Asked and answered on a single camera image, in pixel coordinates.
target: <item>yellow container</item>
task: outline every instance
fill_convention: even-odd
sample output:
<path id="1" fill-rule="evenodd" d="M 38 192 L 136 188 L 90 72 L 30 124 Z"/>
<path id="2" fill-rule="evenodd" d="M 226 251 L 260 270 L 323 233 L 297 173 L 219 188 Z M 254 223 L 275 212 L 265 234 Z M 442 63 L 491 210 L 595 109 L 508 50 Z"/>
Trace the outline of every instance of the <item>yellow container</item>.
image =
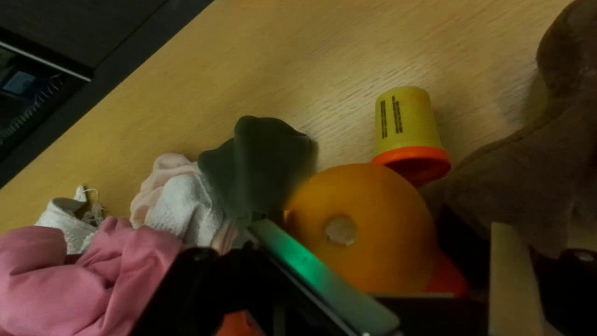
<path id="1" fill-rule="evenodd" d="M 452 167 L 442 147 L 428 91 L 403 85 L 377 96 L 375 164 L 401 173 L 413 184 L 446 175 Z"/>

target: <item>wooden surface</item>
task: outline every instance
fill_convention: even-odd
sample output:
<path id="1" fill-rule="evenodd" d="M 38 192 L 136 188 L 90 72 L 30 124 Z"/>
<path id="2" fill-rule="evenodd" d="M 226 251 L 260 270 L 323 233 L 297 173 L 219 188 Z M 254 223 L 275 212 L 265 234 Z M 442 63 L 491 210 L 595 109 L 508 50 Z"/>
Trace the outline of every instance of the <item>wooden surface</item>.
<path id="1" fill-rule="evenodd" d="M 0 27 L 95 68 L 166 0 L 2 0 Z"/>
<path id="2" fill-rule="evenodd" d="M 567 1 L 217 0 L 0 190 L 0 229 L 81 182 L 125 216 L 157 154 L 211 149 L 245 113 L 317 139 L 319 169 L 370 160 L 373 100 L 405 83 L 461 160 L 530 117 L 536 48 Z"/>

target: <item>pile of clothes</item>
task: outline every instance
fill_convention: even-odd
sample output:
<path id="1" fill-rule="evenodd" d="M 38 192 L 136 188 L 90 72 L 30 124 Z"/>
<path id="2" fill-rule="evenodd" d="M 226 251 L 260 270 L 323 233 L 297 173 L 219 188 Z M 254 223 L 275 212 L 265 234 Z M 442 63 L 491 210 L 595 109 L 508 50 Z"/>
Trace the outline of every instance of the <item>pile of clothes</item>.
<path id="1" fill-rule="evenodd" d="M 0 336 L 144 330 L 136 322 L 153 318 L 144 313 L 178 309 L 157 290 L 192 296 L 198 285 L 185 274 L 192 266 L 174 264 L 224 255 L 247 242 L 252 220 L 280 220 L 314 156 L 316 143 L 288 122 L 247 115 L 196 162 L 161 154 L 127 220 L 107 216 L 86 188 L 54 197 L 36 225 L 0 236 Z M 247 311 L 222 313 L 204 333 L 261 333 Z"/>

